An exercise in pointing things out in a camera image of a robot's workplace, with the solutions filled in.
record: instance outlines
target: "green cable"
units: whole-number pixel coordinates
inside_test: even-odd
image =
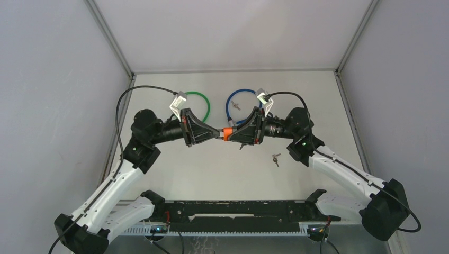
[[[186,95],[189,95],[189,94],[196,94],[196,95],[200,95],[201,97],[203,97],[203,99],[206,101],[206,103],[208,104],[208,111],[206,112],[206,115],[204,116],[204,118],[203,118],[203,122],[206,122],[206,120],[207,120],[207,118],[208,118],[208,116],[209,116],[209,113],[210,113],[210,102],[209,102],[209,100],[208,100],[208,98],[204,95],[204,94],[202,94],[202,93],[199,93],[199,92],[195,92],[195,91],[190,91],[190,92],[187,92],[187,93],[185,93]]]

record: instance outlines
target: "red wire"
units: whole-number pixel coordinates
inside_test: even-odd
[[[327,223],[326,223],[326,227],[330,226],[332,219],[330,218],[330,215],[327,216]]]
[[[167,222],[170,223],[170,211],[165,212],[167,214]]]

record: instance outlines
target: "black tube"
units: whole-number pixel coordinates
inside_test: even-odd
[[[265,137],[293,139],[293,134],[284,127],[284,120],[267,119]]]
[[[179,122],[178,120],[173,120],[170,121],[166,126],[164,126],[159,134],[154,136],[151,143],[159,144],[183,138],[184,136],[181,129],[181,122]]]

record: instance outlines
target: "white bracket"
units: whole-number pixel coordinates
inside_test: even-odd
[[[265,116],[268,115],[268,113],[271,110],[271,107],[273,107],[273,99],[268,99],[268,101],[265,100],[265,96],[267,96],[268,93],[263,90],[262,88],[260,88],[259,90],[256,91],[256,97],[257,99],[259,99],[260,102],[262,102],[263,105],[263,109],[265,111]]]
[[[175,97],[173,98],[172,103],[170,104],[170,110],[175,114],[176,118],[181,121],[180,110],[179,108],[187,101],[187,95],[181,91],[179,91]]]
[[[365,206],[353,198],[323,193],[317,200],[317,208],[324,215],[334,215],[344,221],[362,224],[362,217],[358,213]]]
[[[149,199],[138,197],[125,208],[109,215],[102,226],[103,229],[110,230],[107,235],[109,243],[139,221],[151,217],[154,208],[154,204]]]

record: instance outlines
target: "blue cable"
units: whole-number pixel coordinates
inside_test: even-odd
[[[241,93],[241,92],[250,92],[250,93],[256,94],[256,92],[254,90],[244,88],[244,89],[239,89],[239,90],[233,92],[231,95],[229,95],[229,98],[226,101],[226,116],[228,117],[228,120],[232,119],[231,115],[229,115],[229,102],[231,102],[231,99],[234,95]],[[240,124],[240,123],[243,123],[244,121],[245,121],[245,119],[237,121],[236,123]]]

